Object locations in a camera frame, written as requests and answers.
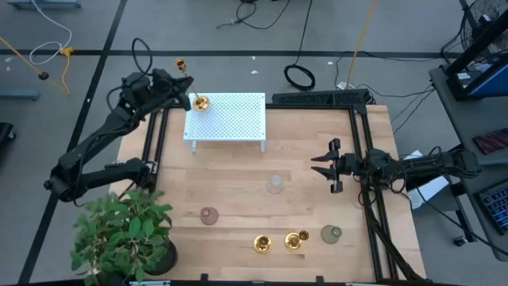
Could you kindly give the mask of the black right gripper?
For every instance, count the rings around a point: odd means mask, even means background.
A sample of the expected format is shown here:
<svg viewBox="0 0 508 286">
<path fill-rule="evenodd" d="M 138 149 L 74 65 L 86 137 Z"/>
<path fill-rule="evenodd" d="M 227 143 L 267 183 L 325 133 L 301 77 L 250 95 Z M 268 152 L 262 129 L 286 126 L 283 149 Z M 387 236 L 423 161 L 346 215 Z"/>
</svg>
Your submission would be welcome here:
<svg viewBox="0 0 508 286">
<path fill-rule="evenodd" d="M 312 169 L 323 175 L 327 180 L 332 180 L 330 192 L 337 194 L 343 191 L 343 182 L 340 175 L 351 176 L 358 169 L 358 162 L 354 153 L 344 153 L 340 155 L 341 141 L 334 138 L 329 143 L 329 151 L 320 157 L 311 158 L 312 161 L 327 162 L 331 161 L 330 168 L 312 167 Z"/>
</svg>

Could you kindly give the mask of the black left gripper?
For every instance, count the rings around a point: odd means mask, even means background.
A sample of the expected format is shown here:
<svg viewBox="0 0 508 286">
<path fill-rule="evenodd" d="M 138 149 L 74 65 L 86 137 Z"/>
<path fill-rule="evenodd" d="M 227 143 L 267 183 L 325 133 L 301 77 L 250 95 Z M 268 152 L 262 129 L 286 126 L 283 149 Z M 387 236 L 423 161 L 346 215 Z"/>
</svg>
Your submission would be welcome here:
<svg viewBox="0 0 508 286">
<path fill-rule="evenodd" d="M 161 106 L 167 106 L 177 102 L 185 111 L 192 109 L 192 103 L 188 95 L 182 90 L 188 90 L 193 82 L 192 76 L 176 78 L 170 75 L 166 70 L 154 68 L 152 70 L 152 89 L 160 99 Z"/>
</svg>

